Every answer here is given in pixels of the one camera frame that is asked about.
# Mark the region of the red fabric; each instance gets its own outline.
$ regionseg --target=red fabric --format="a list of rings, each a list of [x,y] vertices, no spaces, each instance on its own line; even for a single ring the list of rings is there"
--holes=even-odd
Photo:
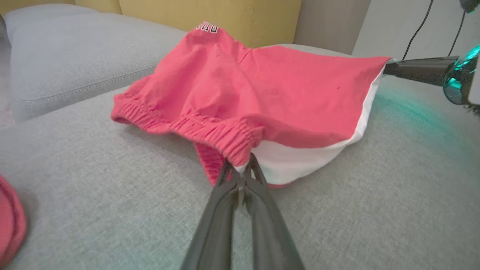
[[[261,140],[319,148],[349,139],[370,84],[387,60],[314,55],[283,46],[248,49],[204,23],[154,74],[115,96],[111,117],[195,142],[214,184],[224,157],[242,166]]]
[[[0,268],[9,264],[23,241],[26,218],[13,188],[0,176]]]

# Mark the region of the sofa cushion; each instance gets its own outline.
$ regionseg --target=sofa cushion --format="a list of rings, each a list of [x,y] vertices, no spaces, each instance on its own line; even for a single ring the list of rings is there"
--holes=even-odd
[[[22,25],[11,41],[13,117],[24,121],[131,84],[153,73],[184,35],[99,12]]]
[[[190,142],[110,119],[123,91],[0,132],[30,230],[8,270],[179,269],[211,187]],[[384,77],[364,138],[273,191],[306,268],[478,269],[479,133],[438,87]],[[236,215],[233,269],[251,269]]]
[[[69,4],[44,4],[11,11],[4,16],[4,20],[7,22],[7,33],[11,42],[15,30],[22,25],[34,24],[41,20],[59,16],[96,12],[98,11]]]

